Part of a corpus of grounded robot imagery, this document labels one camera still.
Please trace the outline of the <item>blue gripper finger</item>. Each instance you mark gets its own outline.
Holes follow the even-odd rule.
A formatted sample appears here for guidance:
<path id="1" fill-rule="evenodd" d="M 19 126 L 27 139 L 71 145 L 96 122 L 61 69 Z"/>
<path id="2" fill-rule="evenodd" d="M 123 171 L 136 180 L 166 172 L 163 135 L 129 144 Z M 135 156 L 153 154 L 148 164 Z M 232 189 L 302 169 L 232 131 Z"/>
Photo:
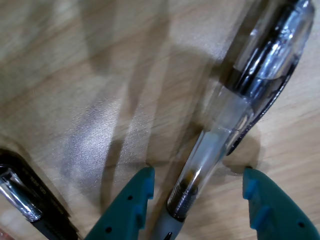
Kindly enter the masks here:
<path id="1" fill-rule="evenodd" d="M 144 167 L 106 209 L 86 240 L 137 240 L 146 224 L 148 200 L 154 197 L 155 169 Z"/>
<path id="2" fill-rule="evenodd" d="M 320 234 L 298 205 L 263 172 L 246 168 L 242 196 L 258 240 L 318 240 Z"/>

